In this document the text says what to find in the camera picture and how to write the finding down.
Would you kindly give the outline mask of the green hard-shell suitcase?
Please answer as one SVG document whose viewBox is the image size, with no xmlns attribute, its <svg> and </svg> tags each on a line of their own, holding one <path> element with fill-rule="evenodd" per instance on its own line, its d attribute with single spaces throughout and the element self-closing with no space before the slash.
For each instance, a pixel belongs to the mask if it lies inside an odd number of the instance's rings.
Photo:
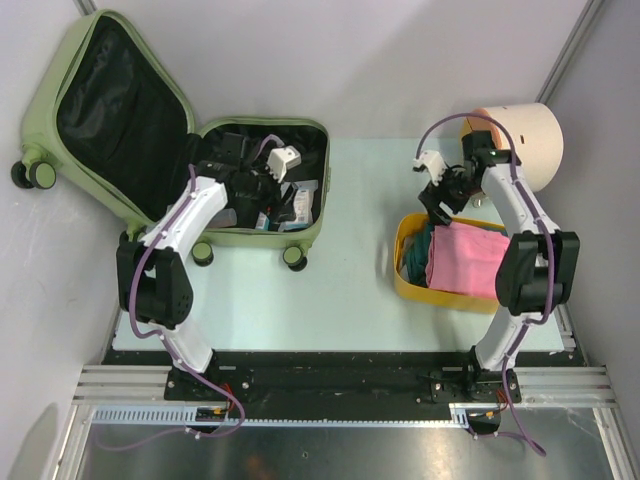
<svg viewBox="0 0 640 480">
<path fill-rule="evenodd" d="M 167 186 L 184 168 L 208 161 L 236 172 L 269 173 L 274 148 L 292 146 L 301 164 L 280 183 L 265 214 L 269 231 L 255 229 L 258 214 L 238 215 L 229 228 L 208 228 L 217 245 L 274 248 L 289 267 L 302 269 L 320 233 L 330 184 L 329 135 L 304 118 L 227 117 L 198 126 L 194 110 L 135 26 L 113 10 L 76 20 L 66 31 L 21 125 L 22 157 L 10 170 L 21 189 L 52 188 L 65 177 L 93 196 L 130 232 L 161 217 Z M 295 218 L 295 186 L 317 180 L 306 229 L 279 231 Z"/>
</svg>

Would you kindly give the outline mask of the pink fabric garment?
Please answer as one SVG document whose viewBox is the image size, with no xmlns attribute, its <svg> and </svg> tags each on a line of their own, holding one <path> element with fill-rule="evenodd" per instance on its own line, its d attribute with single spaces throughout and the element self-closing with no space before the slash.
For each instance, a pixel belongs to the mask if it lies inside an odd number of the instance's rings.
<svg viewBox="0 0 640 480">
<path fill-rule="evenodd" d="M 425 267 L 429 288 L 497 299 L 496 275 L 509 246 L 497 231 L 460 222 L 435 226 Z"/>
</svg>

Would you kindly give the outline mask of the white cylindrical container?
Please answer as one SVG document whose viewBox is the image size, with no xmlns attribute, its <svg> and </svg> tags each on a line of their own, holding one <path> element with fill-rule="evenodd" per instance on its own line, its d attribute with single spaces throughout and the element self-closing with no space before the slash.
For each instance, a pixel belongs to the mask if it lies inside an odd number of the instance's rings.
<svg viewBox="0 0 640 480">
<path fill-rule="evenodd" d="M 563 158 L 564 139 L 554 113 L 544 104 L 514 104 L 474 110 L 501 123 L 511 135 L 529 188 L 537 193 L 554 178 Z"/>
</svg>

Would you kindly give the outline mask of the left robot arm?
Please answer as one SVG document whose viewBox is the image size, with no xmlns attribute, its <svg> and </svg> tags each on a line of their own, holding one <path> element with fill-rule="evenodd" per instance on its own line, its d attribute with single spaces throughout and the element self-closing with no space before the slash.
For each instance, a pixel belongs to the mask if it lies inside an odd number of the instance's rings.
<svg viewBox="0 0 640 480">
<path fill-rule="evenodd" d="M 189 371 L 186 387 L 197 398 L 214 397 L 221 376 L 209 368 L 213 350 L 192 318 L 194 291 L 186 261 L 209 222 L 236 194 L 271 204 L 280 197 L 272 175 L 249 172 L 197 173 L 189 165 L 167 186 L 169 199 L 151 230 L 122 242 L 116 251 L 120 308 L 133 335 L 156 337 L 174 364 Z"/>
</svg>

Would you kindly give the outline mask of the teal fabric garment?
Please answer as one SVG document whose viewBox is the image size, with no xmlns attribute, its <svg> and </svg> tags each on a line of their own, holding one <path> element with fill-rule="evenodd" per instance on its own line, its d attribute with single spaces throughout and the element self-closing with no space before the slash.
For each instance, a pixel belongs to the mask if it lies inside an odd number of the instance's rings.
<svg viewBox="0 0 640 480">
<path fill-rule="evenodd" d="M 418 287 L 427 287 L 426 268 L 434 225 L 427 222 L 424 227 L 406 239 L 403 256 L 407 281 Z"/>
</svg>

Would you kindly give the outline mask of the yellow plastic basket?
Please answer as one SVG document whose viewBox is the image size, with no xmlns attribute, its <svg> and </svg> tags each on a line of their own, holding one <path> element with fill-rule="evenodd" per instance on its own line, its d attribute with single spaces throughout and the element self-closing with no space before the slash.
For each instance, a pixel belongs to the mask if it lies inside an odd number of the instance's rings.
<svg viewBox="0 0 640 480">
<path fill-rule="evenodd" d="M 403 262 L 406 239 L 416 232 L 420 231 L 427 222 L 433 224 L 427 214 L 411 213 L 405 216 L 397 227 L 393 249 L 394 288 L 396 290 L 396 293 L 407 300 L 430 304 L 442 308 L 482 314 L 495 313 L 498 308 L 497 299 L 493 300 L 454 294 L 450 292 L 434 290 L 429 288 L 428 286 L 426 288 L 418 287 L 410 284 L 407 281 L 406 268 L 404 267 Z M 452 222 L 460 222 L 477 226 L 486 230 L 497 231 L 507 236 L 504 227 L 494 223 L 460 217 L 455 218 Z"/>
</svg>

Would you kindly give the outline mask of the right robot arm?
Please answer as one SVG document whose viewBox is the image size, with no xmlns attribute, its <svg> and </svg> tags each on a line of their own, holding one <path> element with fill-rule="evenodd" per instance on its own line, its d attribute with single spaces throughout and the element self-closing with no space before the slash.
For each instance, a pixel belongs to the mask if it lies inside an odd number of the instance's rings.
<svg viewBox="0 0 640 480">
<path fill-rule="evenodd" d="M 544 212 L 513 143 L 498 149 L 488 131 L 473 131 L 461 143 L 462 164 L 449 166 L 438 152 L 418 148 L 413 169 L 430 175 L 419 200 L 436 225 L 452 226 L 453 214 L 482 192 L 493 202 L 509 238 L 495 280 L 499 307 L 487 332 L 458 375 L 445 372 L 437 380 L 450 384 L 457 400 L 484 401 L 498 389 L 509 389 L 510 371 L 527 333 L 546 324 L 554 308 L 567 302 L 580 240 Z"/>
</svg>

